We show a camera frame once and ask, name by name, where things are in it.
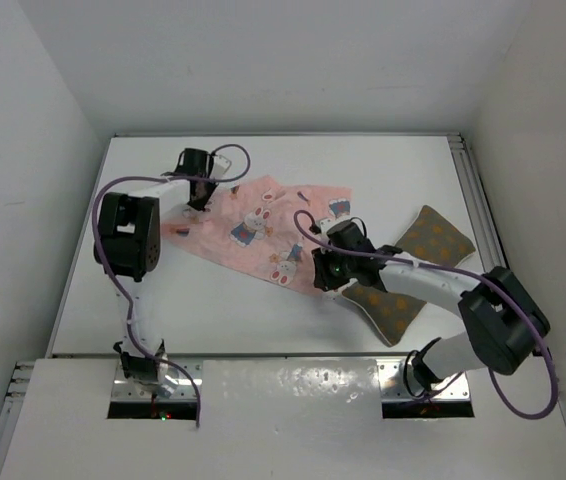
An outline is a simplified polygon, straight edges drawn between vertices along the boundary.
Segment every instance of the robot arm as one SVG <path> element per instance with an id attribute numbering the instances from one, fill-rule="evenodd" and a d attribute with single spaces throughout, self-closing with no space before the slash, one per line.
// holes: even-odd
<path id="1" fill-rule="evenodd" d="M 314 233 L 319 232 L 337 248 L 381 253 L 401 263 L 319 248 L 312 252 L 315 287 L 330 291 L 356 279 L 383 292 L 410 295 L 432 303 L 463 320 L 465 333 L 435 339 L 416 353 L 408 375 L 410 386 L 416 383 L 421 389 L 431 391 L 432 385 L 455 373 L 485 367 L 511 375 L 534 350 L 535 341 L 525 323 L 479 280 L 456 272 L 422 268 L 421 260 L 396 247 L 383 246 L 377 250 L 351 219 L 315 226 Z M 495 267 L 483 277 L 522 307 L 541 337 L 547 335 L 550 330 L 547 319 L 509 269 Z"/>
<path id="2" fill-rule="evenodd" d="M 187 148 L 175 171 L 167 175 L 220 179 L 230 166 L 225 157 Z M 107 193 L 103 198 L 98 235 L 116 279 L 134 298 L 132 318 L 128 320 L 129 302 L 116 291 L 123 340 L 114 349 L 126 376 L 137 381 L 159 386 L 162 383 L 157 362 L 146 358 L 129 338 L 131 332 L 143 350 L 165 357 L 163 339 L 151 321 L 152 298 L 146 278 L 156 268 L 161 253 L 160 219 L 176 207 L 187 205 L 203 210 L 215 188 L 215 183 L 177 178 L 127 194 Z M 96 249 L 94 256 L 100 263 Z"/>

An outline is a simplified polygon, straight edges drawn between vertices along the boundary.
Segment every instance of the bunny print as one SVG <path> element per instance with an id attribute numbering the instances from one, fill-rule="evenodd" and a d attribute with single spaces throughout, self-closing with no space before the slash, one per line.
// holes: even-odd
<path id="1" fill-rule="evenodd" d="M 296 273 L 297 264 L 301 261 L 301 251 L 303 247 L 300 243 L 295 244 L 290 252 L 281 252 L 280 255 L 272 255 L 270 261 L 276 263 L 276 269 L 270 275 L 270 280 L 286 287 Z"/>
<path id="2" fill-rule="evenodd" d="M 267 226 L 271 212 L 262 207 L 248 213 L 243 222 L 234 227 L 230 238 L 241 247 L 247 247 L 253 240 L 263 240 L 272 235 L 272 228 Z"/>
<path id="3" fill-rule="evenodd" d="M 265 192 L 263 195 L 261 195 L 261 200 L 263 200 L 265 203 L 270 203 L 275 198 L 276 197 L 274 195 L 274 190 L 272 190 L 271 188 L 267 192 Z"/>
<path id="4" fill-rule="evenodd" d="M 334 215 L 336 218 L 350 214 L 350 201 L 347 198 L 337 198 L 336 200 L 330 200 L 328 207 L 330 208 L 332 215 Z"/>

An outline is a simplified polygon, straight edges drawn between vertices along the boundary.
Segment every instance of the pink cloth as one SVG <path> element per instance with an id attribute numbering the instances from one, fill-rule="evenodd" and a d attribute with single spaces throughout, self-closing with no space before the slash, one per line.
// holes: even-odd
<path id="1" fill-rule="evenodd" d="M 301 293 L 318 294 L 311 251 L 316 247 L 294 226 L 294 212 L 316 220 L 350 213 L 349 188 L 282 187 L 262 177 L 229 190 L 217 189 L 206 212 L 186 207 L 161 226 L 174 245 L 219 265 Z"/>

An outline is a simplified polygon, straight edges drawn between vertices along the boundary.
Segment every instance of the purple cable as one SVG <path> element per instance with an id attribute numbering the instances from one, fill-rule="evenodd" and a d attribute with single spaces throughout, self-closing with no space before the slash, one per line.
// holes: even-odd
<path id="1" fill-rule="evenodd" d="M 132 345 L 134 345 L 134 347 L 139 352 L 141 352 L 146 358 L 153 360 L 155 362 L 164 363 L 166 365 L 169 365 L 170 367 L 175 368 L 178 372 L 182 373 L 190 381 L 190 383 L 192 384 L 192 388 L 194 389 L 194 394 L 196 396 L 196 427 L 197 428 L 201 426 L 201 418 L 200 418 L 201 417 L 201 392 L 199 391 L 199 388 L 196 386 L 194 379 L 187 372 L 187 370 L 185 370 L 183 367 L 177 365 L 176 363 L 174 363 L 174 362 L 172 362 L 168 359 L 157 357 L 152 352 L 145 349 L 143 347 L 143 345 L 141 345 L 140 342 L 134 337 L 134 332 L 132 331 L 132 325 L 129 323 L 129 321 L 132 320 L 132 315 L 134 313 L 134 299 L 132 298 L 132 295 L 130 295 L 130 293 L 121 284 L 121 282 L 119 282 L 119 280 L 116 278 L 116 275 L 114 274 L 114 271 L 112 270 L 112 267 L 110 266 L 110 263 L 107 261 L 107 257 L 105 256 L 105 251 L 103 250 L 103 243 L 101 242 L 101 238 L 99 237 L 99 234 L 98 234 L 98 226 L 99 226 L 98 216 L 99 216 L 99 207 L 101 205 L 101 201 L 103 200 L 103 197 L 112 187 L 114 187 L 115 185 L 118 185 L 120 183 L 131 182 L 131 181 L 166 183 L 166 182 L 170 182 L 172 180 L 190 180 L 190 181 L 207 182 L 207 183 L 229 183 L 229 182 L 235 182 L 236 180 L 240 180 L 241 178 L 243 178 L 247 174 L 247 172 L 250 170 L 250 167 L 252 166 L 252 160 L 250 158 L 250 154 L 247 152 L 247 150 L 244 147 L 242 147 L 241 145 L 239 145 L 237 143 L 228 143 L 226 145 L 221 145 L 220 147 L 217 147 L 216 149 L 212 150 L 212 152 L 210 152 L 210 154 L 215 155 L 220 150 L 224 150 L 226 148 L 238 148 L 239 150 L 241 150 L 245 154 L 245 159 L 246 159 L 245 170 L 243 170 L 242 173 L 240 173 L 239 175 L 237 175 L 235 177 L 218 179 L 218 180 L 215 180 L 213 178 L 202 178 L 202 177 L 193 177 L 193 176 L 186 176 L 186 175 L 175 175 L 175 176 L 161 177 L 161 178 L 158 178 L 158 177 L 143 177 L 143 176 L 121 177 L 121 178 L 117 178 L 115 180 L 112 180 L 111 182 L 107 183 L 101 190 L 99 190 L 99 192 L 96 194 L 96 197 L 94 198 L 94 203 L 92 205 L 92 219 L 91 220 L 92 220 L 92 234 L 94 235 L 94 247 L 96 249 L 96 253 L 99 256 L 99 260 L 101 261 L 101 265 L 103 266 L 103 270 L 105 270 L 106 275 L 110 278 L 110 280 L 112 281 L 112 283 L 114 284 L 116 289 L 119 292 L 121 292 L 121 295 L 123 295 L 123 297 L 125 297 L 125 299 L 128 302 L 129 306 L 128 306 L 128 309 L 127 309 L 126 319 L 128 320 L 127 334 L 130 337 L 130 341 L 132 342 Z"/>
<path id="2" fill-rule="evenodd" d="M 392 261 L 392 262 L 396 262 L 396 263 L 404 263 L 406 265 L 413 265 L 413 263 L 410 260 L 406 260 L 404 258 L 394 258 L 394 257 L 391 257 L 389 255 L 382 255 L 380 253 L 355 252 L 355 251 L 351 251 L 351 250 L 345 250 L 343 248 L 338 248 L 338 247 L 335 247 L 333 245 L 329 245 L 325 242 L 322 242 L 321 240 L 314 238 L 310 233 L 308 233 L 301 226 L 301 224 L 299 222 L 299 216 L 300 215 L 305 215 L 306 217 L 308 217 L 312 221 L 313 225 L 316 223 L 316 221 L 314 220 L 314 217 L 307 210 L 298 210 L 298 211 L 294 212 L 294 225 L 296 225 L 296 228 L 299 230 L 299 232 L 301 232 L 301 235 L 303 235 L 305 238 L 307 238 L 311 242 L 319 245 L 320 247 L 323 247 L 327 250 L 332 250 L 333 252 L 342 253 L 344 255 L 351 255 L 353 257 L 377 258 L 379 260 Z M 419 268 L 425 268 L 427 270 L 438 270 L 438 271 L 443 271 L 443 272 L 456 273 L 456 274 L 459 274 L 459 275 L 465 275 L 466 277 L 470 277 L 470 278 L 473 278 L 475 280 L 478 280 L 479 282 L 481 282 L 484 285 L 486 285 L 487 287 L 489 287 L 489 289 L 492 290 L 494 293 L 496 293 L 499 297 L 501 297 L 503 302 L 505 302 L 507 304 L 507 306 L 510 307 L 519 316 L 519 318 L 521 318 L 521 320 L 523 320 L 523 322 L 525 323 L 525 325 L 529 329 L 530 334 L 532 335 L 532 338 L 534 338 L 534 342 L 536 343 L 536 346 L 541 351 L 541 355 L 543 356 L 543 360 L 545 361 L 545 366 L 547 367 L 547 373 L 550 377 L 550 401 L 548 402 L 547 406 L 538 413 L 525 413 L 525 412 L 518 410 L 514 405 L 512 405 L 512 403 L 508 400 L 508 398 L 503 393 L 503 390 L 501 389 L 500 385 L 496 381 L 496 376 L 494 375 L 494 372 L 490 369 L 488 369 L 488 371 L 489 371 L 489 374 L 490 374 L 490 379 L 492 380 L 492 384 L 494 385 L 494 389 L 496 390 L 496 393 L 498 394 L 500 399 L 503 401 L 503 403 L 505 403 L 505 406 L 507 408 L 509 408 L 512 413 L 514 413 L 515 415 L 518 415 L 521 418 L 525 418 L 527 420 L 539 420 L 541 418 L 547 417 L 552 412 L 552 410 L 554 410 L 554 407 L 556 406 L 558 399 L 559 399 L 558 378 L 556 376 L 556 370 L 554 368 L 554 363 L 552 362 L 552 357 L 550 356 L 550 352 L 547 349 L 547 345 L 545 344 L 545 341 L 543 340 L 541 335 L 539 335 L 539 332 L 534 327 L 532 320 L 530 320 L 530 318 L 525 314 L 525 312 L 521 309 L 521 307 L 519 307 L 516 304 L 516 302 L 514 300 L 512 300 L 512 298 L 503 289 L 501 289 L 498 285 L 496 285 L 491 280 L 489 280 L 489 279 L 487 279 L 487 278 L 485 278 L 485 277 L 483 277 L 483 276 L 481 276 L 477 273 L 470 272 L 468 270 L 463 270 L 461 268 L 444 267 L 442 265 L 435 265 L 435 264 L 426 263 L 426 262 L 419 263 Z"/>

